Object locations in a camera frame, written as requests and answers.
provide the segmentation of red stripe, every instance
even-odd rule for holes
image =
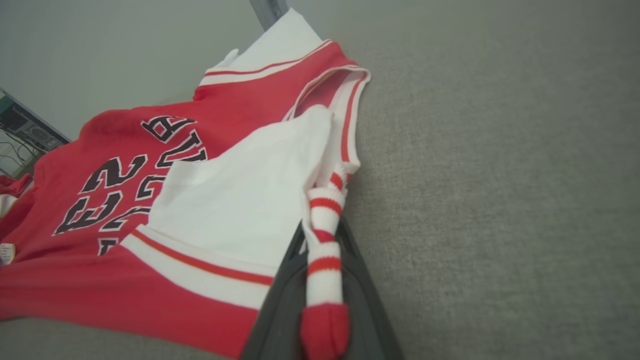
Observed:
[[[351,96],[349,97],[349,103],[347,104],[347,113],[344,117],[344,127],[342,128],[342,160],[345,162],[349,162],[349,124],[351,123],[351,109],[353,109],[353,99],[356,96],[356,92],[358,91],[358,87],[360,83],[367,78],[367,73],[362,75],[362,78],[358,80],[356,86],[353,87],[351,91]]]
[[[151,240],[147,235],[144,235],[143,233],[139,232],[138,230],[133,230],[131,231],[131,234],[135,237],[137,237],[138,239],[140,239],[143,243],[146,243],[147,245],[151,246],[152,248],[158,250],[159,252],[162,252],[163,254],[170,256],[178,261],[181,261],[185,264],[189,264],[193,267],[197,267],[201,270],[204,270],[206,272],[210,272],[212,274],[216,274],[216,275],[221,275],[224,277],[230,277],[232,279],[237,279],[237,280],[242,280],[242,281],[248,281],[248,282],[255,282],[257,284],[264,284],[264,285],[271,285],[271,283],[273,282],[273,278],[270,276],[266,276],[266,275],[257,275],[257,274],[251,274],[249,272],[242,272],[239,270],[232,270],[232,269],[228,269],[228,268],[223,268],[222,266],[217,266],[217,265],[213,265],[210,263],[207,263],[205,261],[202,260],[198,260],[198,259],[194,259],[190,256],[181,254],[177,251],[174,251],[172,249],[169,249],[168,247],[165,247],[164,245],[160,245],[157,242],[155,242],[154,240]]]
[[[315,229],[314,234],[316,234],[316,236],[318,237],[318,240],[321,243],[330,243],[331,241],[335,240],[335,237],[333,236],[333,234],[328,231]]]
[[[335,185],[336,188],[338,188],[338,190],[342,191],[342,187],[344,185],[342,184],[342,178],[340,177],[340,175],[336,173],[331,174],[330,181]]]
[[[243,75],[243,74],[256,74],[258,72],[261,71],[265,71],[268,68],[271,67],[275,67],[275,66],[280,66],[280,65],[286,65],[288,63],[294,63],[296,61],[300,61],[300,60],[304,60],[307,56],[311,55],[314,51],[318,50],[319,48],[321,48],[322,46],[324,46],[326,43],[330,42],[331,40],[327,40],[325,42],[323,42],[320,46],[316,47],[313,51],[311,51],[310,53],[304,55],[301,58],[295,59],[295,60],[289,60],[289,61],[283,61],[281,63],[273,63],[273,64],[269,64],[259,70],[251,70],[251,71],[232,71],[232,70],[226,70],[226,71],[212,71],[212,72],[208,72],[206,74],[204,74],[204,76],[211,76],[211,75]]]
[[[316,207],[324,207],[330,208],[333,210],[338,216],[342,215],[342,208],[340,204],[338,204],[335,200],[327,199],[326,197],[319,197],[317,199],[313,199],[309,202],[309,206],[311,208]]]
[[[342,265],[340,263],[340,258],[336,258],[333,256],[330,258],[319,258],[309,264],[309,267],[307,268],[307,277],[309,277],[313,273],[323,270],[340,271],[341,266]]]

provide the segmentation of gray fabric surface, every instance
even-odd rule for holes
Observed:
[[[333,34],[374,76],[346,218],[407,359],[640,358],[638,13],[429,0]],[[0,338],[7,359],[218,359],[48,320]]]

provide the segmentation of basketball jersey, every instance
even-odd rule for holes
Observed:
[[[261,158],[267,151],[247,151],[243,144],[287,131],[292,135],[280,150],[290,149],[291,156],[270,165],[295,168],[296,176],[282,179],[309,187],[330,176],[336,161],[352,174],[359,166],[358,98],[368,80],[366,70],[291,10],[242,55],[232,51],[209,69],[194,101],[97,115],[78,140],[38,161],[34,188],[0,220],[1,242],[16,250],[12,263],[0,268],[0,318],[53,318],[237,357],[280,248],[293,235],[295,215],[270,225],[272,238],[292,227],[276,246],[267,241],[243,252],[249,235],[239,238],[233,228],[267,229],[260,221],[269,221],[268,209],[252,208],[243,222],[246,204],[214,188],[191,199],[217,209],[219,226],[207,227],[207,217],[186,218],[172,205],[186,201],[173,190],[180,179],[226,179],[237,186],[242,177],[259,179],[252,170],[269,161]],[[287,168],[291,161],[304,166]],[[170,211],[156,211],[163,208]],[[210,233],[190,233],[199,227]]]

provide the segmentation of clothing tag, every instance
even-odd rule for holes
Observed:
[[[0,244],[0,265],[9,265],[15,257],[15,245],[4,243]]]

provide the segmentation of gray wall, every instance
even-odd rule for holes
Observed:
[[[190,100],[262,34],[240,0],[4,0],[0,86],[75,139],[98,113]]]

